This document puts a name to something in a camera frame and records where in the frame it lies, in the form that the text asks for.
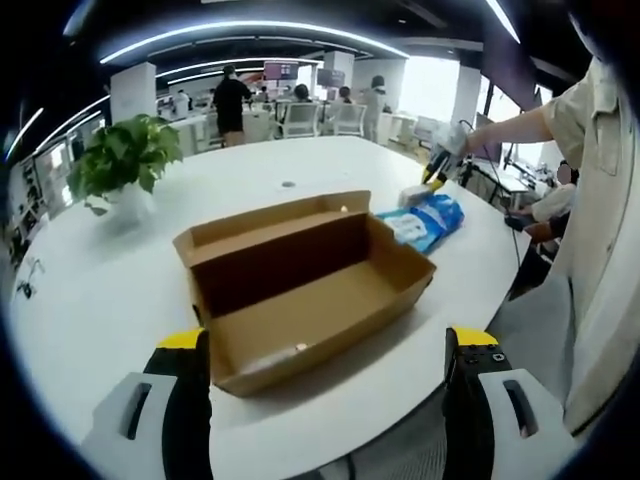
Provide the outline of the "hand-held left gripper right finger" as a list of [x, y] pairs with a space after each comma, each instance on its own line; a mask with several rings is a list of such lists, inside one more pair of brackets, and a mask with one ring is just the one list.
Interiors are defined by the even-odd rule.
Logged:
[[577, 450], [560, 402], [498, 341], [446, 330], [446, 479], [551, 479]]

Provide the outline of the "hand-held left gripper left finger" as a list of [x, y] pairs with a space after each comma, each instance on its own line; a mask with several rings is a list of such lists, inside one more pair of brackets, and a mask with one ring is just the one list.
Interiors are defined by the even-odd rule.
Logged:
[[203, 328], [160, 342], [95, 407], [81, 443], [104, 479], [211, 479], [209, 336]]

